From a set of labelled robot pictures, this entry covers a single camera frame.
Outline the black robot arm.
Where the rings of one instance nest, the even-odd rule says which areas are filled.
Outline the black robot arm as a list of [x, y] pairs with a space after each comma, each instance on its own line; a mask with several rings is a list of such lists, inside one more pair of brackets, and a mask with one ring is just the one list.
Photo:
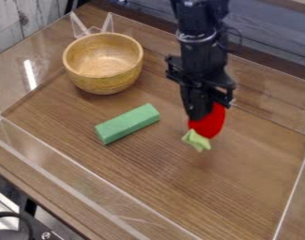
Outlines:
[[215, 104], [231, 108], [236, 81], [227, 73], [229, 0], [172, 0], [180, 55], [170, 54], [166, 76], [179, 83], [189, 118], [201, 120]]

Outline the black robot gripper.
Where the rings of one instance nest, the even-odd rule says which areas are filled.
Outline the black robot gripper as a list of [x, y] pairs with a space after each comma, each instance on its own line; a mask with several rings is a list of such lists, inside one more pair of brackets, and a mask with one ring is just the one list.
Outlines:
[[231, 108], [236, 81], [227, 72], [228, 34], [215, 31], [209, 36], [176, 33], [180, 55], [166, 57], [168, 78], [179, 83], [187, 114], [201, 120], [215, 103]]

